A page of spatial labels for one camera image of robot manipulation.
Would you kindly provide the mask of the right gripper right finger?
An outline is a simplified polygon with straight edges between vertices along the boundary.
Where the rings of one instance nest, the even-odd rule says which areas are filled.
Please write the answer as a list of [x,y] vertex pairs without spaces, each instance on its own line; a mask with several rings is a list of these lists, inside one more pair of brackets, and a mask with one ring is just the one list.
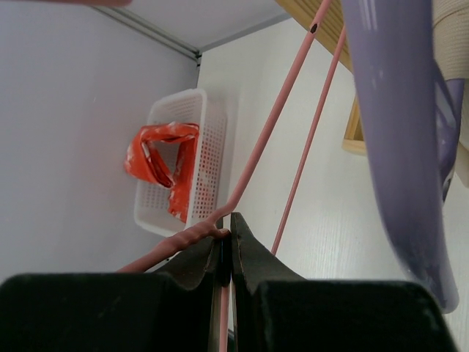
[[304,279],[231,215],[238,351],[455,351],[431,295],[403,281]]

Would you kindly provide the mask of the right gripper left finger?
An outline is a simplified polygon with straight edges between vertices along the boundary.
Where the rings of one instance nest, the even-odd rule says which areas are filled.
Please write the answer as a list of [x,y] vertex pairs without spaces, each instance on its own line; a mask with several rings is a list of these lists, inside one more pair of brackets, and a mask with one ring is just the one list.
[[219,351],[224,244],[148,274],[20,274],[1,285],[3,351]]

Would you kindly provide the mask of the pink wire hanger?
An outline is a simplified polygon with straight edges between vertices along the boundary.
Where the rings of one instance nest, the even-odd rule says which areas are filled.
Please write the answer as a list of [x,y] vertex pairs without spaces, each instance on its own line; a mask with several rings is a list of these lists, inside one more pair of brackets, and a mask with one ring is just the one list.
[[306,55],[309,52],[309,49],[317,35],[317,30],[320,27],[320,23],[325,17],[330,4],[330,1],[322,1],[319,9],[316,11],[313,21],[311,22],[310,29],[303,39],[301,47],[296,54],[295,60],[292,63],[292,66],[289,69],[287,77],[285,78],[276,101],[273,104],[265,126],[259,135],[251,156],[249,157],[243,173],[241,174],[228,202],[223,207],[210,214],[210,216],[205,221],[199,222],[198,224],[195,224],[194,226],[189,227],[186,230],[183,230],[182,232],[179,232],[170,238],[161,241],[154,249],[151,250],[150,253],[124,266],[123,268],[119,269],[118,272],[144,273],[145,271],[151,269],[177,252],[191,249],[196,244],[209,237],[214,238],[217,243],[220,243],[221,240],[229,234],[228,230],[217,229],[215,227],[215,223],[217,220],[222,219],[224,216],[231,213],[239,203],[240,198],[243,195],[243,192],[245,191],[248,182],[254,173],[256,165],[258,164],[259,159],[261,158],[261,155],[267,145],[268,139],[273,132],[280,113],[292,90],[293,84],[295,83],[300,69],[306,59]]

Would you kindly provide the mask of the red white patterned trousers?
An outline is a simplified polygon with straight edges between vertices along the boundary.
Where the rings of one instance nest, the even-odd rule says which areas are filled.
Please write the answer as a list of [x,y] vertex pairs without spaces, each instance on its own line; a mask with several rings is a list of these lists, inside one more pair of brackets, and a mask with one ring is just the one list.
[[[168,212],[183,222],[188,217],[198,141],[196,123],[145,125],[129,144],[124,160],[129,175],[169,190]],[[163,159],[160,144],[178,147],[173,172]]]

